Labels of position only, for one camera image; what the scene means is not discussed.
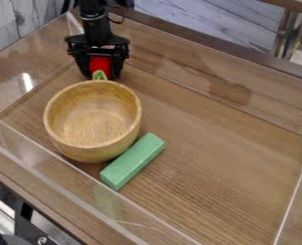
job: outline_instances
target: wooden bowl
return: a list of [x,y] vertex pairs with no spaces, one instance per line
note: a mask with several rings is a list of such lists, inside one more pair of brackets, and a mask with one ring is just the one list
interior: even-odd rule
[[127,86],[89,80],[67,87],[47,103],[46,131],[69,158],[101,163],[134,143],[141,116],[141,101]]

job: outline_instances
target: green block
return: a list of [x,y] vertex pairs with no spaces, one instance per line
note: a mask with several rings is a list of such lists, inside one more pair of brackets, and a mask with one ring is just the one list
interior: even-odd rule
[[166,149],[166,142],[147,133],[101,172],[102,180],[119,190]]

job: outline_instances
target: bowl rim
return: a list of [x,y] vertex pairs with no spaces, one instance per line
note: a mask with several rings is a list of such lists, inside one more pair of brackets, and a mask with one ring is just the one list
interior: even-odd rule
[[[95,144],[93,146],[79,146],[79,145],[69,144],[55,134],[55,132],[54,132],[51,126],[50,126],[47,116],[49,116],[49,112],[50,112],[50,107],[54,104],[54,102],[59,99],[61,95],[65,94],[66,92],[69,92],[70,90],[75,89],[77,87],[79,87],[82,85],[86,85],[86,84],[90,84],[90,83],[97,83],[97,84],[98,83],[109,83],[109,84],[113,84],[113,85],[121,87],[122,89],[125,89],[134,96],[134,98],[135,98],[135,101],[137,101],[137,115],[135,115],[135,120],[131,123],[130,128],[126,130],[125,134],[122,134],[119,137],[117,137],[113,140],[109,140],[109,141],[106,141],[103,143],[98,143],[98,144]],[[141,118],[142,118],[142,105],[141,105],[141,100],[139,100],[139,97],[138,97],[135,91],[129,86],[126,86],[122,83],[119,83],[117,81],[113,81],[113,80],[98,80],[98,79],[95,79],[95,80],[86,80],[86,81],[82,81],[82,82],[79,82],[79,83],[77,83],[74,85],[70,85],[69,87],[66,87],[65,89],[62,89],[51,97],[50,101],[46,104],[46,109],[45,109],[45,127],[46,127],[46,132],[49,133],[49,136],[51,136],[53,139],[57,140],[61,144],[67,145],[67,146],[74,147],[74,148],[83,148],[83,149],[94,149],[94,148],[105,147],[105,146],[113,145],[117,142],[119,142],[121,140],[123,140],[134,132],[135,128],[138,127],[139,122],[141,122]]]

